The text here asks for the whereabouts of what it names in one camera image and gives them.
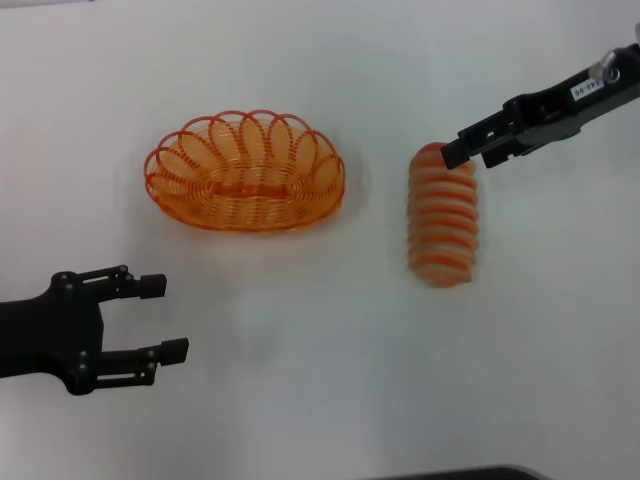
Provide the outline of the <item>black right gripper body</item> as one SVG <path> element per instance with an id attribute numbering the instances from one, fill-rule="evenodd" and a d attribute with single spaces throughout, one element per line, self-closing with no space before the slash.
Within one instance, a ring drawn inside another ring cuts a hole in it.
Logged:
<path id="1" fill-rule="evenodd" d="M 518 106 L 517 140 L 535 151 L 580 133 L 582 127 L 639 98 L 639 45 L 617 48 L 594 78 L 588 69 L 545 90 L 519 95 L 505 106 Z"/>

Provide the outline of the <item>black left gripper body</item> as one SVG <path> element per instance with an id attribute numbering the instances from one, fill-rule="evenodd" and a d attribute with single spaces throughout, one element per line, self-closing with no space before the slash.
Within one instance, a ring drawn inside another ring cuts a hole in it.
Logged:
<path id="1" fill-rule="evenodd" d="M 87 395 L 97 388 L 103 330 L 82 278 L 57 273 L 44 293 L 1 304 L 1 376 L 49 374 L 70 394 Z"/>

